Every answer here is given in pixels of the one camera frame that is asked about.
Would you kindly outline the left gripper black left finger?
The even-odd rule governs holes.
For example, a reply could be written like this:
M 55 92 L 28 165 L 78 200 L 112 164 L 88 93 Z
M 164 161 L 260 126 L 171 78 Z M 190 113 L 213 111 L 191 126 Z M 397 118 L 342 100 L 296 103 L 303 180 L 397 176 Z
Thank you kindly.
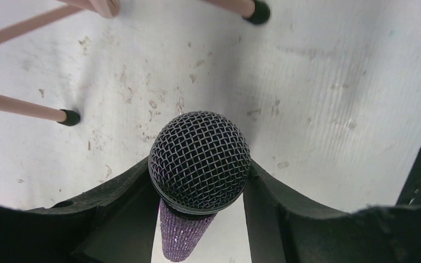
M 143 159 L 51 208 L 0 206 L 0 262 L 151 262 L 159 199 Z

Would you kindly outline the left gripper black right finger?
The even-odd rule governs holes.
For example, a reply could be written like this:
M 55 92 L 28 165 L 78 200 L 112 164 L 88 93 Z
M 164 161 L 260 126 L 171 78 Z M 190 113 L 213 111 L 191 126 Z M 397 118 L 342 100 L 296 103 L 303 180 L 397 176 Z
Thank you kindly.
M 346 213 L 252 163 L 243 193 L 253 262 L 421 262 L 421 206 Z

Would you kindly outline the purple glitter microphone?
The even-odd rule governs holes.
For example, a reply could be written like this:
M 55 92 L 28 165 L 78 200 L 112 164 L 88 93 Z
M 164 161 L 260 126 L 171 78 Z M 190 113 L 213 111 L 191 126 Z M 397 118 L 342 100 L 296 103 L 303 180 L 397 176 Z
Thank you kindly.
M 160 197 L 164 257 L 186 260 L 217 213 L 243 193 L 250 149 L 238 127 L 210 111 L 177 116 L 159 132 L 148 156 Z

